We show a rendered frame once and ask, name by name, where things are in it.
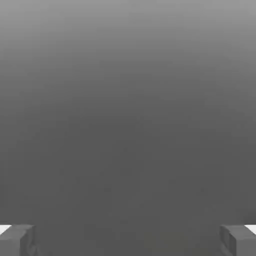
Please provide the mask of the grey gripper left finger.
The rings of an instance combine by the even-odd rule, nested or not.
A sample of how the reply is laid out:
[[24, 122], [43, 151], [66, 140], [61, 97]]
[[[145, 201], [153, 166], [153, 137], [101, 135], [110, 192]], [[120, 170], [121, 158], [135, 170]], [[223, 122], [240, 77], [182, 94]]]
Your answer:
[[38, 256], [36, 226], [15, 224], [5, 230], [0, 235], [0, 256]]

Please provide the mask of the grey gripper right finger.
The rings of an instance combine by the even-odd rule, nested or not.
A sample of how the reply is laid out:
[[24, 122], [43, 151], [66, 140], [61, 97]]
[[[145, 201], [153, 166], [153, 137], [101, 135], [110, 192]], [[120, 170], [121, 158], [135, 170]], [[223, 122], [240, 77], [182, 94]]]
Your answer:
[[221, 256], [256, 256], [256, 224], [221, 225]]

